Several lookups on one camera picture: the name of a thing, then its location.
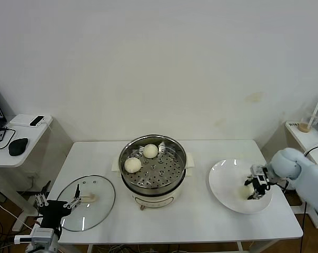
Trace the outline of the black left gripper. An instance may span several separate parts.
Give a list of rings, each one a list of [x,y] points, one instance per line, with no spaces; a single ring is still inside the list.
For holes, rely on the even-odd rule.
[[[45,194],[49,189],[51,181],[48,181],[41,191],[35,195],[37,209],[41,207],[43,216],[42,228],[59,228],[62,218],[71,214],[72,209],[81,202],[80,186],[77,184],[75,195],[70,202],[58,200],[46,200]]]

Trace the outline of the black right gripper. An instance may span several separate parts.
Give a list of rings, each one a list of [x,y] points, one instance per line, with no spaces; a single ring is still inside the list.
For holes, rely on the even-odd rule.
[[[245,186],[252,184],[254,191],[249,195],[249,200],[259,200],[270,190],[271,183],[268,177],[267,168],[260,165],[252,165],[251,176],[244,182]]]

